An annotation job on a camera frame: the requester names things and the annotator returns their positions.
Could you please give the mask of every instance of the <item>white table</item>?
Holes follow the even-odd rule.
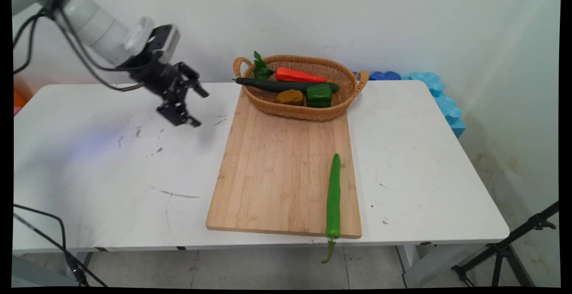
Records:
[[[323,247],[326,237],[206,228],[240,86],[204,88],[208,98],[186,99],[202,121],[193,128],[163,119],[145,89],[45,86],[14,118],[14,202],[61,217],[78,252]],[[419,286],[509,234],[422,82],[370,81],[348,118],[363,236],[338,245],[405,245],[406,283]],[[61,241],[53,219],[15,212]],[[417,262],[424,242],[447,245]],[[16,220],[12,250],[57,251]]]

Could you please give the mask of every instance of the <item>black cable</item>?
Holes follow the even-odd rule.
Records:
[[[16,33],[16,37],[14,38],[13,42],[12,42],[12,50],[14,50],[14,48],[16,48],[16,45],[18,44],[18,40],[20,40],[20,36],[22,35],[22,33],[24,32],[24,30],[26,29],[26,27],[33,22],[35,19],[39,18],[39,17],[44,17],[46,14],[40,10],[38,11],[35,15],[32,15],[31,17],[29,17],[21,26],[20,29],[18,29],[18,33]]]
[[[26,62],[22,66],[20,66],[16,70],[14,70],[14,75],[18,74],[19,72],[23,71],[26,67],[28,67],[28,65],[30,64],[30,61],[32,60],[32,50],[33,50],[33,46],[34,46],[35,25],[36,25],[38,19],[40,17],[42,17],[42,13],[43,13],[43,9],[40,9],[40,11],[38,11],[37,14],[35,14],[34,16],[31,17],[32,18],[32,20],[31,20],[32,28],[30,29],[30,40],[28,41],[28,56],[26,58]],[[18,30],[18,34],[16,34],[16,39],[13,41],[14,47],[16,47],[16,44],[18,43],[18,39],[20,39],[20,35],[22,35],[23,29],[29,23],[30,23],[30,18],[28,18],[28,20],[24,22],[24,25],[22,25],[23,27],[21,27],[21,29]]]
[[[42,214],[42,215],[47,215],[48,217],[56,219],[59,222],[59,227],[62,231],[62,247],[63,247],[63,249],[66,249],[66,232],[65,232],[65,228],[63,226],[63,221],[58,216],[52,215],[52,214],[47,213],[47,212],[43,212],[41,210],[32,209],[32,208],[28,208],[26,206],[21,206],[21,205],[17,205],[17,204],[14,204],[14,207],[24,209],[24,210],[28,210],[30,212]],[[77,281],[80,284],[83,284],[85,286],[89,286],[88,280],[87,280],[87,278],[85,278],[85,274],[81,271],[78,264],[72,259],[72,257],[73,256],[70,256],[67,254],[65,255],[65,259],[66,259],[66,263],[67,263],[68,267],[73,272],[74,276],[76,277]]]
[[[98,80],[101,84],[107,86],[108,88],[112,89],[112,90],[116,90],[116,91],[122,91],[122,92],[126,92],[126,91],[132,91],[135,90],[137,88],[140,88],[143,86],[143,83],[139,83],[133,86],[128,86],[127,88],[116,88],[114,86],[112,86],[111,84],[109,84],[108,82],[102,80],[102,78],[100,78],[98,76],[98,74],[96,74],[96,72],[94,72],[94,70],[88,65],[88,63],[84,60],[84,57],[80,54],[80,52],[77,50],[76,46],[74,45],[74,43],[72,42],[72,40],[69,38],[69,36],[67,35],[65,29],[63,29],[63,27],[59,24],[57,24],[59,27],[59,30],[62,32],[63,36],[66,38],[67,42],[70,44],[71,48],[73,49],[73,51],[76,53],[76,55],[78,56],[78,58],[80,58],[80,61],[84,64],[84,66],[88,69],[88,71],[90,72],[90,74],[92,74],[92,76],[94,78],[96,78],[96,80]]]
[[[26,220],[24,220],[22,217],[20,217],[19,215],[17,215],[16,213],[13,213],[14,218],[18,219],[18,221],[20,221],[21,223],[23,223],[24,225],[26,225],[26,227],[30,228],[31,230],[33,230],[35,233],[37,233],[38,235],[40,235],[41,237],[45,238],[47,241],[49,241],[50,243],[52,243],[54,246],[56,246],[60,251],[63,251],[65,253],[66,256],[70,257],[71,259],[73,259],[85,272],[87,272],[90,276],[93,277],[94,280],[96,280],[98,283],[101,284],[101,286],[104,287],[108,287],[102,280],[100,280],[94,273],[92,273],[91,270],[89,270],[87,267],[85,267],[85,265],[80,262],[80,260],[78,260],[75,256],[73,256],[70,252],[68,252],[65,248],[63,248],[61,245],[59,245],[58,243],[56,243],[53,239],[51,239],[48,235],[46,235],[45,233],[42,233],[39,229],[37,229],[36,227],[34,227],[33,225],[31,225],[29,222],[27,222]]]
[[[42,214],[42,215],[47,215],[48,217],[51,217],[51,218],[53,218],[53,219],[56,219],[56,220],[58,221],[58,223],[59,223],[59,227],[62,229],[62,247],[63,247],[63,248],[66,248],[66,232],[65,232],[65,229],[63,228],[63,221],[62,221],[58,216],[52,215],[52,214],[50,214],[50,213],[42,212],[42,211],[40,211],[40,210],[36,210],[36,209],[32,209],[32,208],[28,208],[28,207],[21,206],[21,205],[17,205],[17,204],[14,204],[14,207],[20,208],[20,209],[24,209],[24,210],[28,210],[29,212],[34,212],[34,213],[39,213],[39,214]]]
[[[70,23],[69,19],[67,18],[66,14],[63,12],[63,9],[61,9],[61,7],[59,8],[59,12],[62,14],[63,20],[66,22],[66,25],[68,27],[68,29],[70,30],[71,35],[74,37],[74,39],[76,40],[76,42],[78,43],[78,46],[80,46],[81,51],[83,52],[83,54],[85,55],[86,58],[88,58],[88,60],[91,62],[91,64],[93,66],[95,66],[96,68],[102,70],[102,71],[108,71],[108,72],[129,72],[129,71],[137,71],[137,70],[143,70],[143,68],[147,68],[148,66],[150,66],[151,64],[145,64],[143,66],[136,66],[136,67],[117,67],[117,68],[108,68],[108,67],[103,67],[101,65],[99,65],[98,63],[96,63],[93,58],[90,56],[90,54],[88,54],[88,52],[86,51],[86,49],[84,48],[84,45],[82,44],[80,38],[77,36],[76,34],[76,30],[73,29],[72,27],[72,23]]]

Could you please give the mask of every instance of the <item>toy vegetable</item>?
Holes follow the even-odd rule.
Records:
[[[325,78],[321,78],[320,76],[313,76],[305,72],[284,67],[276,68],[276,79],[283,82],[325,82]]]
[[[306,95],[306,105],[309,107],[332,106],[332,89],[327,84],[307,88]]]
[[[332,169],[329,174],[329,190],[328,202],[326,204],[326,223],[325,234],[329,237],[328,257],[322,261],[323,264],[329,262],[332,257],[333,246],[335,241],[333,239],[340,237],[340,155],[334,154],[332,160]]]
[[[239,77],[236,78],[236,83],[240,84],[240,85],[248,85],[248,86],[252,86],[254,88],[259,88],[261,90],[264,91],[268,91],[268,92],[276,92],[276,93],[280,93],[283,91],[288,91],[288,90],[298,90],[298,91],[302,91],[302,92],[306,92],[308,90],[308,88],[311,88],[312,86],[323,86],[323,85],[327,85],[331,88],[332,92],[337,92],[340,89],[340,86],[333,83],[333,82],[327,82],[327,83],[302,83],[302,82],[278,82],[276,80],[256,80],[256,78],[244,78],[244,77]]]
[[[274,71],[267,68],[266,63],[263,62],[262,57],[256,51],[254,51],[254,58],[254,78],[257,80],[268,80],[274,74]]]
[[[274,103],[302,106],[302,103],[304,103],[304,93],[298,90],[280,92],[280,94],[274,98]]]

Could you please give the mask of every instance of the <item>blue foam block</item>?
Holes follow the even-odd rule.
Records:
[[[425,83],[434,97],[443,94],[443,90],[445,90],[445,84],[442,84],[439,77],[433,73],[412,73],[408,80],[420,80]]]
[[[451,126],[451,129],[453,129],[453,133],[455,133],[455,136],[457,137],[457,139],[459,139],[461,134],[467,128],[461,119],[458,119],[455,123],[450,124],[450,126]]]
[[[370,74],[370,80],[401,80],[401,76],[396,72],[373,72]]]
[[[463,111],[456,107],[455,100],[448,97],[445,93],[441,93],[441,95],[438,97],[433,97],[433,99],[435,99],[435,102],[437,102],[437,105],[441,109],[441,112],[450,125],[456,123],[460,119]]]

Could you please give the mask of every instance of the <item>tiled floor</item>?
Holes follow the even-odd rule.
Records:
[[[432,249],[420,246],[420,255]],[[108,286],[204,289],[367,289],[404,288],[396,247],[339,247],[322,264],[327,249],[265,248],[212,251],[97,252],[88,268]],[[63,254],[28,254],[24,259],[64,273]],[[476,286],[490,286],[491,258],[468,274]],[[98,284],[88,277],[90,284]],[[519,286],[503,263],[500,286]],[[446,270],[426,288],[464,287]]]

